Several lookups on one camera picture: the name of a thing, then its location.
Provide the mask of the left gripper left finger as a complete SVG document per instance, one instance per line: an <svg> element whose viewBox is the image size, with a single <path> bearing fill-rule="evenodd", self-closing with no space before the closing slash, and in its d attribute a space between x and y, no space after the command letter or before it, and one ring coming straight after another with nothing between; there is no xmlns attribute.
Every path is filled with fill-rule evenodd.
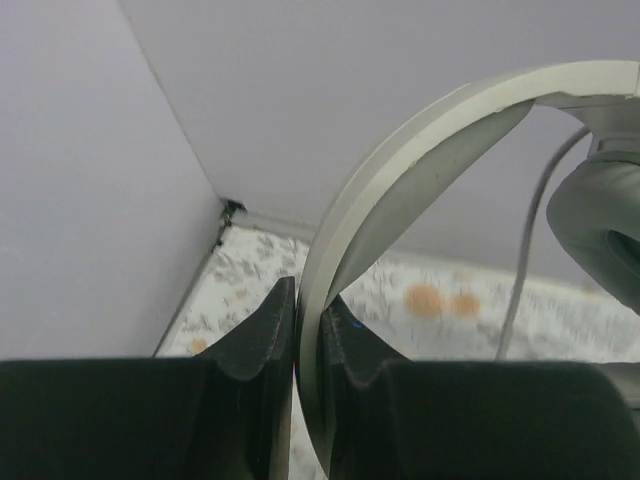
<svg viewBox="0 0 640 480"><path fill-rule="evenodd" d="M1 365L5 479L284 479L295 281L192 357Z"/></svg>

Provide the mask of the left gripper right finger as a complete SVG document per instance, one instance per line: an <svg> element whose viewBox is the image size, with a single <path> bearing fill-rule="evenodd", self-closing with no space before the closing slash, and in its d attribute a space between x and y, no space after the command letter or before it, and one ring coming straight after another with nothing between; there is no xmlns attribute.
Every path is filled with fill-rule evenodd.
<svg viewBox="0 0 640 480"><path fill-rule="evenodd" d="M333 479L635 479L614 385L572 362L413 361L341 300L322 316Z"/></svg>

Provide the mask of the grey white headphones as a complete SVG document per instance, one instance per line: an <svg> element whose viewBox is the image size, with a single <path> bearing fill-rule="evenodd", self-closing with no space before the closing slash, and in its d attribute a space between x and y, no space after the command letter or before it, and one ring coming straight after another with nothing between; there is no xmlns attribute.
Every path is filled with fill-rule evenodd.
<svg viewBox="0 0 640 480"><path fill-rule="evenodd" d="M639 65L628 60L554 64L462 86L426 107L377 145L335 196L304 266L296 321L296 377L315 454L330 479L322 316L475 161L535 105L581 123L588 157L557 187L546 209L564 251L621 304L639 307ZM521 240L516 280L495 362L506 362L532 233ZM609 363L605 377L638 430L639 367Z"/></svg>

